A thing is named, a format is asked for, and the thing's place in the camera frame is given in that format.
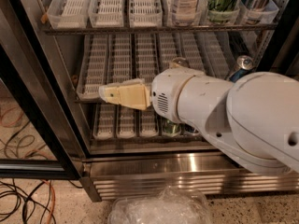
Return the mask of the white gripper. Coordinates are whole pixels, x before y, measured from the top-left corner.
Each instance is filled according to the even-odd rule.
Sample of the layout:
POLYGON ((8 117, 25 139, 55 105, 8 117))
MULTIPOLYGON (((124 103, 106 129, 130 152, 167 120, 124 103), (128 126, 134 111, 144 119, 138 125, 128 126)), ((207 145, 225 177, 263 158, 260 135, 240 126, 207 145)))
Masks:
POLYGON ((193 77, 205 73, 187 67, 169 68, 156 76, 150 89, 145 80, 130 79, 122 83, 109 83, 99 87, 99 96, 106 103, 137 110, 146 110, 152 105, 158 115, 172 122, 181 123, 178 117, 178 98, 184 86, 193 77))

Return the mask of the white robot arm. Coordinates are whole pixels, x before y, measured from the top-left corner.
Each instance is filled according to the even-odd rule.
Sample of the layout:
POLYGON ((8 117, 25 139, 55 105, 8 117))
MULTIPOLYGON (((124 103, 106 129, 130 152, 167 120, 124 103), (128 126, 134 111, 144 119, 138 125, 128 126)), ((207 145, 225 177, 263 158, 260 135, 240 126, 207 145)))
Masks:
POLYGON ((150 87, 136 78, 99 88, 107 103, 188 124, 209 144, 258 175, 299 172, 299 81, 258 72, 236 82, 169 68, 150 87))

